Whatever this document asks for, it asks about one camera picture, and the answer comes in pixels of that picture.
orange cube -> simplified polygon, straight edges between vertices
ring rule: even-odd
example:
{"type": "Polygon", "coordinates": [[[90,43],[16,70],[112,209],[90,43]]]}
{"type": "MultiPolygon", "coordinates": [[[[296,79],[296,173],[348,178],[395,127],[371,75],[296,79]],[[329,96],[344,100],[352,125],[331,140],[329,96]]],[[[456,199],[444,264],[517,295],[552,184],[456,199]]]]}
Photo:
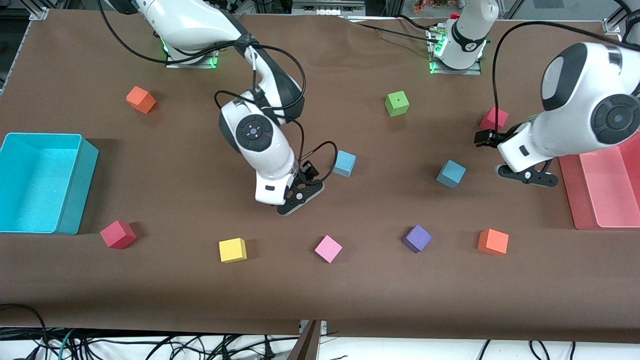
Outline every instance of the orange cube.
{"type": "Polygon", "coordinates": [[[478,240],[478,250],[489,255],[504,255],[507,253],[509,235],[493,229],[480,233],[478,240]]]}
{"type": "Polygon", "coordinates": [[[134,86],[133,90],[127,95],[127,102],[133,106],[134,109],[142,111],[145,114],[156,104],[156,100],[148,91],[137,86],[134,86]]]}

teal cable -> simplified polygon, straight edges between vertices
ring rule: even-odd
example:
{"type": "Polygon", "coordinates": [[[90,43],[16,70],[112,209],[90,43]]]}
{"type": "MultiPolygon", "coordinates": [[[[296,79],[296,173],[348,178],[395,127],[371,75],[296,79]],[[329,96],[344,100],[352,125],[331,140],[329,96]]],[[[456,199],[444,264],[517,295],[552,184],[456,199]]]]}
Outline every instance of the teal cable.
{"type": "Polygon", "coordinates": [[[69,332],[67,333],[67,335],[65,335],[65,338],[62,339],[62,344],[60,344],[60,352],[58,353],[58,360],[62,360],[62,353],[65,351],[65,345],[67,344],[67,341],[69,341],[69,337],[71,337],[71,333],[74,331],[75,329],[71,329],[69,330],[69,332]]]}

cube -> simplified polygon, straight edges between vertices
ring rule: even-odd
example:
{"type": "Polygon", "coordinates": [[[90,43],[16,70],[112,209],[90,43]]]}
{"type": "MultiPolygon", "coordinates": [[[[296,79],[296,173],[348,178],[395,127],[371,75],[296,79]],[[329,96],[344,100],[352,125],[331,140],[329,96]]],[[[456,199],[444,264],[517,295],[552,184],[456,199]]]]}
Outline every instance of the cube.
{"type": "Polygon", "coordinates": [[[390,117],[402,115],[409,110],[409,100],[406,98],[404,91],[394,92],[387,95],[385,106],[390,117]]]}
{"type": "Polygon", "coordinates": [[[333,172],[344,177],[351,177],[353,165],[356,163],[356,156],[342,150],[338,151],[338,160],[335,162],[333,172]]]}
{"type": "Polygon", "coordinates": [[[504,255],[507,253],[508,243],[509,235],[488,229],[480,233],[478,250],[489,255],[504,255]]]}
{"type": "Polygon", "coordinates": [[[127,102],[133,106],[134,109],[143,113],[149,113],[151,108],[156,104],[156,100],[151,94],[137,86],[133,87],[133,90],[127,95],[127,102]]]}
{"type": "Polygon", "coordinates": [[[342,250],[342,246],[335,242],[331,236],[325,236],[316,247],[316,254],[320,255],[327,263],[331,263],[336,255],[342,250]]]}
{"type": "MultiPolygon", "coordinates": [[[[502,129],[508,117],[508,113],[498,109],[498,130],[502,129]]],[[[480,122],[480,128],[482,130],[495,130],[495,106],[484,116],[484,119],[480,122]]]]}
{"type": "Polygon", "coordinates": [[[100,236],[108,247],[118,250],[126,248],[136,239],[131,226],[119,220],[102,230],[100,236]]]}
{"type": "Polygon", "coordinates": [[[223,263],[233,263],[235,261],[246,260],[246,246],[244,240],[235,238],[219,242],[220,261],[223,263]]]}
{"type": "Polygon", "coordinates": [[[467,170],[461,165],[449,160],[442,167],[442,170],[438,174],[436,180],[453,189],[460,183],[462,175],[464,175],[466,171],[467,170]]]}
{"type": "Polygon", "coordinates": [[[424,247],[431,241],[431,234],[427,233],[425,229],[420,225],[416,225],[409,233],[404,237],[402,242],[411,250],[414,254],[424,250],[424,247]]]}

green cube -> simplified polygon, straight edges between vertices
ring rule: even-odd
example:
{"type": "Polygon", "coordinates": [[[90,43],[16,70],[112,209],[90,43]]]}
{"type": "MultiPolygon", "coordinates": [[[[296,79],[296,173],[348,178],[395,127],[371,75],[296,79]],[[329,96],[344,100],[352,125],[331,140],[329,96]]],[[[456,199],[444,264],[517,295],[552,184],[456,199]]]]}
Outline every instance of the green cube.
{"type": "Polygon", "coordinates": [[[394,117],[402,115],[409,110],[409,100],[407,100],[404,91],[398,91],[387,95],[385,106],[387,107],[389,116],[394,117]]]}

yellow cube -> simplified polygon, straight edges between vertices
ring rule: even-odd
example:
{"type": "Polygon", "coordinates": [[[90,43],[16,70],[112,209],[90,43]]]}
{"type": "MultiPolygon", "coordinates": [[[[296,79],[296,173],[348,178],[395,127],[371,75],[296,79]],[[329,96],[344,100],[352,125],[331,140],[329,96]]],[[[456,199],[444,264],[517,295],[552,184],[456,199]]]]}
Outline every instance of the yellow cube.
{"type": "Polygon", "coordinates": [[[240,260],[246,260],[246,247],[243,239],[237,238],[220,242],[220,261],[233,263],[240,260]]]}

